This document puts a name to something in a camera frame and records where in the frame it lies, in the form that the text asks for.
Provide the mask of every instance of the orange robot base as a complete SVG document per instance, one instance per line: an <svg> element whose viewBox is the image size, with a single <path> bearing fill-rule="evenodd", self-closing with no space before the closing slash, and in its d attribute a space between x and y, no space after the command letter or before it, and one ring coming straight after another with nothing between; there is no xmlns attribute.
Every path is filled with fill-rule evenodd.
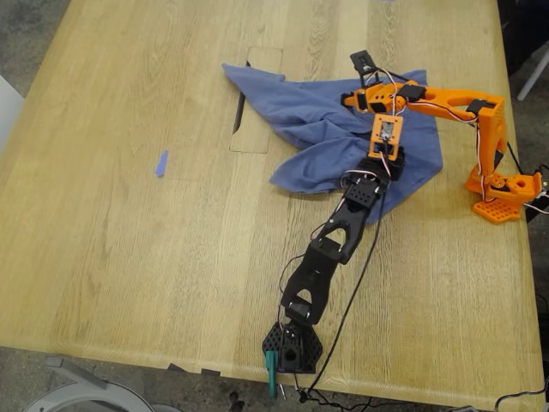
<svg viewBox="0 0 549 412"><path fill-rule="evenodd" d="M464 185L468 191L482 195L477 166L473 167ZM522 204L534 199L540 193L541 188L541 174L539 173L535 173L533 176L516 174L507 179L499 173L494 173L490 178L490 183L485 184L484 187L486 201L475 203L472 209L473 212L492 223L513 221L521 217Z"/></svg>

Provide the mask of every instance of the rectangular cutout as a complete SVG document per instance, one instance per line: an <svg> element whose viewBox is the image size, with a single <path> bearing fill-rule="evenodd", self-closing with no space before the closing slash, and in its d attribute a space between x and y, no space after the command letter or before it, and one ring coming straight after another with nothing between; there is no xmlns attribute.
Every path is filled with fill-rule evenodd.
<svg viewBox="0 0 549 412"><path fill-rule="evenodd" d="M271 47L251 47L248 50L248 63L254 69L279 73L282 62L282 49ZM239 127L232 133L230 150L245 153L267 153L271 129L265 120L244 100Z"/></svg>

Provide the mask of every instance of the chair leg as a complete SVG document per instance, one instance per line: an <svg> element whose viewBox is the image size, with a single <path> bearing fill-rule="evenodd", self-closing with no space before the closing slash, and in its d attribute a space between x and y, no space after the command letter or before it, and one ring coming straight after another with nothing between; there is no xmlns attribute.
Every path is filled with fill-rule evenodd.
<svg viewBox="0 0 549 412"><path fill-rule="evenodd" d="M520 91L518 96L516 96L517 100L519 101L524 100L524 98L527 96L528 92L534 85L535 81L538 80L538 77L540 77L541 72L548 64L549 64L549 49L547 49L546 54L544 54L543 58L541 58L541 61L538 64L538 66L535 68L534 73L532 73L532 75L528 78L528 80L526 80L526 83L522 87L522 90Z"/></svg>

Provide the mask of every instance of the white wire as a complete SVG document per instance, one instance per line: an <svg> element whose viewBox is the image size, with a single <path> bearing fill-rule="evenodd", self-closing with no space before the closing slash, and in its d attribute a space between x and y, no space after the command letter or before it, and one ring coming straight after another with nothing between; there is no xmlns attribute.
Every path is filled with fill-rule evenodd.
<svg viewBox="0 0 549 412"><path fill-rule="evenodd" d="M406 110L406 105L404 105L404 107L402 108L402 110L400 110L395 116L400 116L401 114L404 113L405 110Z"/></svg>
<svg viewBox="0 0 549 412"><path fill-rule="evenodd" d="M523 203L523 205L526 206L527 208L537 210L538 212L543 213L544 215L549 215L549 211L541 210L539 208L536 208L535 206L532 206L531 204Z"/></svg>
<svg viewBox="0 0 549 412"><path fill-rule="evenodd" d="M416 106L431 106L431 107L438 107L439 109L444 109L446 112L448 112L448 114L454 118L455 120L457 120L458 122L462 122L462 123L467 123L467 124L472 124L474 122L477 121L477 119L479 118L478 116L475 116L474 118L470 119L470 120L465 120L463 118L460 118L458 116L456 116L448 107L444 107L444 106L439 106L439 105L435 105L433 103L428 103L428 102L411 102L409 101L408 102L409 105L416 105Z"/></svg>
<svg viewBox="0 0 549 412"><path fill-rule="evenodd" d="M344 202L345 202L345 198L342 197L341 200L340 200L340 204L338 204L337 208L335 208L335 212L337 212L339 209L341 209L341 206L343 205Z"/></svg>
<svg viewBox="0 0 549 412"><path fill-rule="evenodd" d="M385 156L383 155L383 152L380 151L379 154L381 155L381 161L383 162L383 166L385 167L387 174L389 175L389 177L391 177L391 172L389 170L389 166L387 166L387 162L385 161Z"/></svg>
<svg viewBox="0 0 549 412"><path fill-rule="evenodd" d="M379 69L379 71L382 71L386 76L387 78L390 80L391 83L393 83L393 95L392 95L392 98L393 98L393 116L395 116L395 108L396 108L396 93L397 93L397 89L396 89L396 83L395 83L395 80L393 79L393 76L385 69Z"/></svg>
<svg viewBox="0 0 549 412"><path fill-rule="evenodd" d="M482 173L482 166L480 164L480 132L479 132L479 126L476 124L474 126L474 129L476 130L476 135L477 135L477 174L481 174Z"/></svg>
<svg viewBox="0 0 549 412"><path fill-rule="evenodd" d="M343 176L346 175L347 173L361 173L361 174L367 174L369 176L373 176L374 178L377 179L377 175L373 172L368 172L367 170L359 170L359 169L349 169L349 170L346 170L345 172L343 172L341 174L341 177L340 177L340 186L345 188L345 186L343 185Z"/></svg>

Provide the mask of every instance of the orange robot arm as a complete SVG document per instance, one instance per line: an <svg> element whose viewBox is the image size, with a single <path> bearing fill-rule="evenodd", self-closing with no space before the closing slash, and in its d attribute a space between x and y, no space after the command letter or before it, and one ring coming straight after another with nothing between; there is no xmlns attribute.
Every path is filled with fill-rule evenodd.
<svg viewBox="0 0 549 412"><path fill-rule="evenodd" d="M377 83L342 96L341 103L358 112L392 113L405 107L415 112L470 124L476 131L477 162L465 187L482 195L473 210L492 222L518 219L523 203L530 202L542 190L541 175L516 174L503 177L496 168L507 149L504 98L473 90L441 89L405 83Z"/></svg>

